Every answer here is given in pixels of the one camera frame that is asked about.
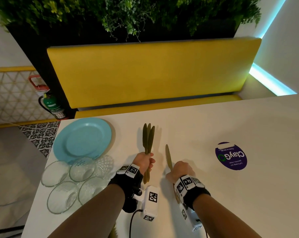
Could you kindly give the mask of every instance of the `yellow bench backrest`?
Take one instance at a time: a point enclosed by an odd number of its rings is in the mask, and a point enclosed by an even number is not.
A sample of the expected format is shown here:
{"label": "yellow bench backrest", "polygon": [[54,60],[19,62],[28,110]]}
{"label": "yellow bench backrest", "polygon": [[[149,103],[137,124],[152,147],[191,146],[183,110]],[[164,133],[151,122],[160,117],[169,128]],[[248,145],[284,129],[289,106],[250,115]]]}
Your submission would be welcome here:
{"label": "yellow bench backrest", "polygon": [[47,50],[72,108],[239,91],[261,39]]}

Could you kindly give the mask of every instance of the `blue plate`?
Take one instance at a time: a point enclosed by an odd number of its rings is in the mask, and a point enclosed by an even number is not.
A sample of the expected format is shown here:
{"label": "blue plate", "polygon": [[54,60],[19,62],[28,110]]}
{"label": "blue plate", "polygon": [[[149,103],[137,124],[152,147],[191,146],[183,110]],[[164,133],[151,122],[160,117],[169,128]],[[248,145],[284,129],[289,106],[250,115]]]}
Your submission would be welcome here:
{"label": "blue plate", "polygon": [[53,151],[58,160],[72,164],[81,157],[96,159],[111,142],[108,123],[98,118],[79,119],[67,125],[56,137]]}

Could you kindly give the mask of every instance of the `lattice panel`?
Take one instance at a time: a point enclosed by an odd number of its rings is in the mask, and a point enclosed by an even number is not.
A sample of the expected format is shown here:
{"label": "lattice panel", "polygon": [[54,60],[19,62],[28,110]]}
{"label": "lattice panel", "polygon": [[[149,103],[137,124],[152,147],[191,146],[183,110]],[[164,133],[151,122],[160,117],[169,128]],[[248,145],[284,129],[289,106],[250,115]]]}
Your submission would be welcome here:
{"label": "lattice panel", "polygon": [[36,74],[36,71],[0,72],[0,124],[54,118],[38,104],[39,96],[28,81],[29,75]]}

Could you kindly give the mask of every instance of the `green foliage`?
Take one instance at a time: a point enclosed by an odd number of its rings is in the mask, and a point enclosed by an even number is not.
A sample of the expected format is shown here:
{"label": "green foliage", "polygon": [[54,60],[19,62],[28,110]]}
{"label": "green foliage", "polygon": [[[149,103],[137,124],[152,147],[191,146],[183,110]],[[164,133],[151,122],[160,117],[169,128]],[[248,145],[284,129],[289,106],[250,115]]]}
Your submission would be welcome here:
{"label": "green foliage", "polygon": [[124,27],[128,35],[144,30],[150,20],[171,29],[181,18],[190,34],[210,19],[233,19],[237,23],[259,22],[259,0],[0,0],[0,22],[27,22],[38,31],[38,21],[68,22],[81,16],[96,17],[112,35]]}

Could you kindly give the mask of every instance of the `green fire extinguisher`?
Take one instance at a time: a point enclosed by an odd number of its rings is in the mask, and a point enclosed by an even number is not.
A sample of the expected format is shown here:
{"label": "green fire extinguisher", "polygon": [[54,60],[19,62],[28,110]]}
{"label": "green fire extinguisher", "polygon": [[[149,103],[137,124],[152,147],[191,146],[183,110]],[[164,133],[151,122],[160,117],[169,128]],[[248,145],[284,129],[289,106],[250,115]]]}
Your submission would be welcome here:
{"label": "green fire extinguisher", "polygon": [[58,104],[56,97],[51,93],[47,92],[43,96],[40,96],[38,103],[42,108],[54,115],[56,119],[67,119],[64,109]]}

